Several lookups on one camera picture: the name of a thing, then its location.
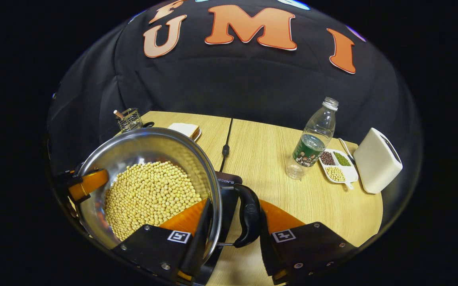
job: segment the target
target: white speaker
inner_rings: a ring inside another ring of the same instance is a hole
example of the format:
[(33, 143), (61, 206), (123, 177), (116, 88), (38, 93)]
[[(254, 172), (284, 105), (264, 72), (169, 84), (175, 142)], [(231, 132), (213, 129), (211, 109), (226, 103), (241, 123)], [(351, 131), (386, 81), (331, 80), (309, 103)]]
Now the white speaker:
[(382, 191), (402, 170), (395, 148), (375, 128), (369, 130), (353, 156), (363, 188), (368, 193)]

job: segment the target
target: stainless steel pot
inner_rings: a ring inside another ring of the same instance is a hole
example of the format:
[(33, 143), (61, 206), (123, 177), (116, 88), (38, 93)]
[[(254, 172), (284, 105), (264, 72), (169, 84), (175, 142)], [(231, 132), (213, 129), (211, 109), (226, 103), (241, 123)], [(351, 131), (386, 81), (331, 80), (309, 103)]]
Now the stainless steel pot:
[[(100, 145), (81, 166), (78, 175), (84, 176), (95, 168), (106, 169), (109, 181), (91, 193), (91, 198), (77, 207), (80, 221), (87, 232), (103, 246), (112, 249), (121, 243), (105, 220), (105, 192), (116, 180), (117, 174), (129, 165), (171, 161), (189, 175), (201, 198), (209, 197), (213, 206), (212, 222), (208, 233), (203, 261), (215, 250), (219, 239), (222, 219), (220, 186), (204, 151), (190, 138), (166, 128), (143, 128), (122, 133)], [(247, 187), (235, 186), (240, 199), (242, 235), (234, 246), (241, 247), (258, 237), (260, 205), (256, 195)]]

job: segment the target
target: bottle cap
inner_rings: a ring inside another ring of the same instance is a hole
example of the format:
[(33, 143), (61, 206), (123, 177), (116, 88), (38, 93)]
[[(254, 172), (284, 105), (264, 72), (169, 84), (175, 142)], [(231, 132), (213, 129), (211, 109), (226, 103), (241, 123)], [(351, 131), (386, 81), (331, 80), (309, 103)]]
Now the bottle cap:
[(323, 102), (323, 106), (328, 109), (337, 111), (338, 110), (338, 101), (336, 101), (335, 99), (331, 97), (326, 97), (325, 101)]

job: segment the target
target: plastic water bottle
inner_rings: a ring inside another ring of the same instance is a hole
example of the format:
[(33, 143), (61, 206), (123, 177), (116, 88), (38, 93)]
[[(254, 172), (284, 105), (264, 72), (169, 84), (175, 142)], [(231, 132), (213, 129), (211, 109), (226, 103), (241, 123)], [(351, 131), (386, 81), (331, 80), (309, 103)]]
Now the plastic water bottle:
[(301, 179), (326, 149), (335, 132), (337, 108), (338, 101), (326, 97), (323, 106), (305, 125), (300, 141), (287, 161), (286, 172), (292, 179)]

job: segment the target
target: pot handle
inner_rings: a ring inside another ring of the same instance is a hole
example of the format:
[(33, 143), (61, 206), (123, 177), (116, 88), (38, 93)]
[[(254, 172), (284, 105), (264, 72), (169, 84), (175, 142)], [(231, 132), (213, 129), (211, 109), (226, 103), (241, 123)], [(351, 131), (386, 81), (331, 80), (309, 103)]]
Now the pot handle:
[(240, 248), (250, 244), (259, 237), (261, 208), (258, 196), (253, 190), (240, 184), (235, 184), (233, 187), (241, 200), (241, 235), (233, 243), (233, 246)]

